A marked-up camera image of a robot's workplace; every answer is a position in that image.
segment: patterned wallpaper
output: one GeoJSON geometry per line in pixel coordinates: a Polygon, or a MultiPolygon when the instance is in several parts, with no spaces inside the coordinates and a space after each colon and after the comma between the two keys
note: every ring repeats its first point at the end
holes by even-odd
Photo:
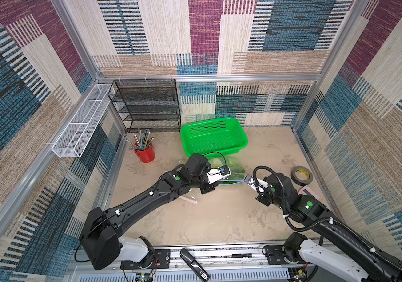
{"type": "MultiPolygon", "coordinates": [[[[0,205],[91,81],[50,0],[0,1],[0,205]]],[[[116,153],[113,118],[83,157],[54,158],[0,239],[0,281],[61,280],[116,153]]]]}
{"type": "Polygon", "coordinates": [[[64,0],[104,76],[317,72],[352,0],[64,0]]]}
{"type": "Polygon", "coordinates": [[[90,83],[50,0],[0,1],[0,205],[90,83]]]}
{"type": "Polygon", "coordinates": [[[337,215],[402,259],[402,0],[370,0],[297,133],[337,215]]]}
{"type": "Polygon", "coordinates": [[[311,81],[180,82],[181,125],[233,117],[242,126],[289,126],[311,81]]]}
{"type": "Polygon", "coordinates": [[[0,281],[62,280],[121,140],[113,115],[104,113],[80,158],[54,157],[0,239],[0,281]]]}

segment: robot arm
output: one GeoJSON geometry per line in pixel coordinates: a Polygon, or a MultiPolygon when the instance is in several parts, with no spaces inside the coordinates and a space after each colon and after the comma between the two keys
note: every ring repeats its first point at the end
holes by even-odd
{"type": "Polygon", "coordinates": [[[211,169],[206,157],[194,154],[185,165],[165,172],[150,188],[129,201],[105,211],[99,207],[90,211],[80,234],[80,245],[96,270],[105,268],[119,255],[121,260],[134,258],[131,260],[148,266],[153,258],[152,245],[144,237],[123,237],[127,229],[159,206],[188,193],[190,188],[199,187],[201,193],[205,194],[214,190],[219,180],[229,175],[231,172],[227,166],[211,169]],[[125,257],[123,251],[126,247],[141,251],[125,257]]]}
{"type": "Polygon", "coordinates": [[[349,282],[402,281],[402,261],[380,250],[350,227],[341,223],[333,212],[312,195],[298,195],[290,178],[282,173],[272,173],[263,180],[247,175],[244,182],[258,193],[256,198],[258,201],[266,206],[275,204],[281,209],[284,204],[287,216],[305,226],[305,228],[291,226],[292,229],[298,232],[312,229],[351,258],[337,256],[316,245],[305,236],[294,232],[284,244],[286,257],[293,262],[303,259],[319,265],[349,282]]]}

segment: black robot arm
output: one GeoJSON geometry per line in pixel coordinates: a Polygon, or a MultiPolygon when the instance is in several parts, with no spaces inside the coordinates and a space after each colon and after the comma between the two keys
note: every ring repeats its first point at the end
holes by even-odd
{"type": "MultiPolygon", "coordinates": [[[[282,173],[275,173],[265,166],[254,169],[254,176],[247,175],[244,182],[258,193],[257,200],[269,206],[281,207],[288,225],[296,232],[312,229],[341,249],[357,262],[367,273],[367,281],[394,282],[402,281],[402,261],[382,251],[368,240],[362,238],[353,229],[342,223],[332,211],[312,195],[299,195],[290,178],[282,173]],[[255,172],[264,169],[272,174],[263,180],[257,179],[255,172]],[[294,227],[288,218],[303,224],[304,228],[294,227]]],[[[291,237],[303,237],[294,233],[291,237]]]]}
{"type": "Polygon", "coordinates": [[[230,174],[227,166],[212,169],[206,157],[193,154],[185,165],[165,172],[151,187],[127,202],[105,211],[99,207],[90,211],[79,237],[80,245],[94,269],[105,268],[120,253],[122,246],[118,238],[138,220],[159,206],[174,201],[192,187],[201,188],[203,194],[212,191],[220,179],[230,174]]]}

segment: perforated basket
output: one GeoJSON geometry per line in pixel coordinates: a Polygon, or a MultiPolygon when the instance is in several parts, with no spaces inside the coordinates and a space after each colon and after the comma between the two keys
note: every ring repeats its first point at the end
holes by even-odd
{"type": "MultiPolygon", "coordinates": [[[[246,147],[248,138],[240,123],[231,117],[199,121],[182,127],[182,144],[187,155],[220,152],[223,155],[237,153],[246,147]]],[[[220,156],[217,153],[208,157],[220,156]]]]}

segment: masking tape roll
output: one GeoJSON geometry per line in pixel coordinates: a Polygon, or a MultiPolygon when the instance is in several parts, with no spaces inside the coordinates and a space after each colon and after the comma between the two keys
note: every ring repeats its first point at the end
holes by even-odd
{"type": "Polygon", "coordinates": [[[305,168],[304,166],[294,166],[294,168],[292,169],[292,172],[290,172],[290,178],[292,178],[292,181],[295,184],[298,184],[300,186],[306,186],[309,183],[311,183],[313,180],[311,171],[309,169],[305,168]],[[297,177],[297,175],[295,174],[295,172],[303,172],[304,174],[306,174],[307,180],[299,179],[297,177]]]}

